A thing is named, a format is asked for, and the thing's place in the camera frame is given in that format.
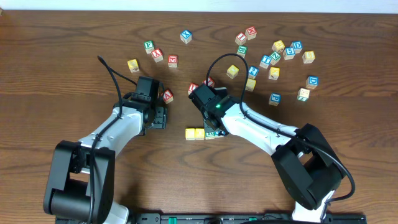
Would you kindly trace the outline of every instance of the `black cable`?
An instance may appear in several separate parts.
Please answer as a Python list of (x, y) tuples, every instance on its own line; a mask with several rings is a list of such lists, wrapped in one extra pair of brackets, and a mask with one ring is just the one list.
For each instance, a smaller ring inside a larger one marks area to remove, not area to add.
[(96, 147), (98, 141), (101, 140), (102, 135), (122, 116), (122, 112), (123, 112), (122, 94), (120, 92), (118, 81), (116, 81), (116, 78), (112, 72), (114, 72), (115, 74), (119, 75), (122, 78), (129, 80), (133, 84), (137, 85), (134, 81), (124, 77), (123, 75), (120, 75), (119, 73), (115, 72), (112, 68), (110, 68), (108, 66), (108, 64), (106, 64), (105, 60), (100, 55), (97, 56), (97, 58), (106, 67), (109, 74), (111, 74), (112, 80), (116, 87), (116, 91), (118, 92), (119, 113), (109, 124), (107, 124), (98, 134), (96, 134), (95, 139), (93, 141), (93, 145), (91, 146), (91, 150), (90, 150), (90, 210), (89, 210), (89, 215), (88, 215), (88, 219), (87, 219), (87, 224), (91, 224), (91, 222), (93, 221), (93, 213), (94, 213), (94, 203), (95, 203), (95, 196), (94, 196), (94, 194), (95, 194), (95, 190), (94, 190), (94, 187), (95, 187), (95, 185), (94, 185), (95, 157), (94, 157), (94, 154), (95, 154), (95, 147)]
[(231, 54), (224, 54), (224, 55), (218, 57), (218, 59), (216, 59), (216, 60), (210, 65), (210, 68), (209, 68), (209, 70), (207, 71), (207, 74), (206, 74), (206, 85), (208, 85), (208, 79), (209, 79), (210, 71), (211, 71), (211, 69), (213, 68), (213, 66), (214, 66), (220, 59), (222, 59), (223, 57), (227, 57), (227, 56), (237, 56), (237, 57), (239, 57), (239, 58), (243, 61), (244, 65), (245, 65), (245, 67), (246, 67), (246, 78), (245, 78), (245, 80), (244, 80), (244, 86), (243, 86), (243, 90), (242, 90), (242, 95), (241, 95), (241, 99), (240, 99), (240, 101), (239, 101), (239, 108), (241, 109), (241, 112), (242, 112), (243, 116), (247, 117), (249, 120), (251, 120), (252, 122), (254, 122), (254, 123), (256, 123), (256, 124), (258, 124), (258, 125), (260, 125), (260, 126), (262, 126), (263, 128), (269, 129), (269, 130), (271, 130), (271, 131), (273, 131), (273, 132), (275, 132), (275, 133), (277, 133), (277, 134), (280, 134), (281, 136), (285, 136), (285, 137), (291, 138), (291, 139), (293, 139), (294, 141), (297, 141), (297, 142), (299, 142), (299, 143), (301, 143), (301, 144), (304, 144), (304, 145), (306, 145), (306, 146), (308, 146), (308, 147), (310, 147), (310, 148), (316, 150), (318, 153), (322, 153), (322, 154), (326, 155), (327, 157), (329, 157), (329, 158), (333, 161), (333, 163), (334, 163), (340, 170), (342, 170), (342, 171), (347, 175), (347, 178), (349, 179), (349, 182), (351, 183), (351, 191), (350, 191), (347, 195), (344, 195), (344, 196), (341, 196), (341, 197), (337, 197), (337, 198), (330, 198), (330, 199), (326, 200), (325, 203), (336, 202), (336, 201), (339, 201), (339, 200), (344, 200), (344, 199), (350, 198), (350, 197), (354, 194), (354, 192), (355, 192), (355, 181), (354, 181), (353, 176), (351, 175), (351, 173), (348, 171), (348, 169), (347, 169), (341, 162), (339, 162), (339, 161), (338, 161), (337, 159), (335, 159), (332, 155), (330, 155), (329, 153), (327, 153), (327, 152), (326, 152), (327, 150), (323, 149), (323, 148), (324, 148), (323, 146), (317, 146), (317, 145), (315, 145), (315, 144), (313, 144), (313, 143), (310, 143), (310, 142), (308, 142), (308, 141), (305, 141), (305, 140), (303, 140), (303, 139), (300, 139), (300, 138), (298, 138), (297, 136), (293, 136), (293, 135), (291, 135), (291, 134), (284, 133), (284, 132), (280, 131), (280, 129), (275, 129), (275, 128), (269, 127), (269, 126), (267, 126), (267, 125), (265, 125), (265, 124), (262, 124), (262, 123), (256, 121), (255, 119), (251, 118), (250, 115), (248, 114), (248, 111), (244, 111), (244, 110), (243, 110), (243, 105), (242, 105), (242, 103), (243, 103), (244, 92), (245, 92), (245, 90), (246, 90), (246, 84), (248, 83), (249, 68), (248, 68), (248, 63), (246, 62), (246, 60), (245, 60), (242, 56), (240, 56), (240, 55), (238, 55), (238, 54), (231, 53)]

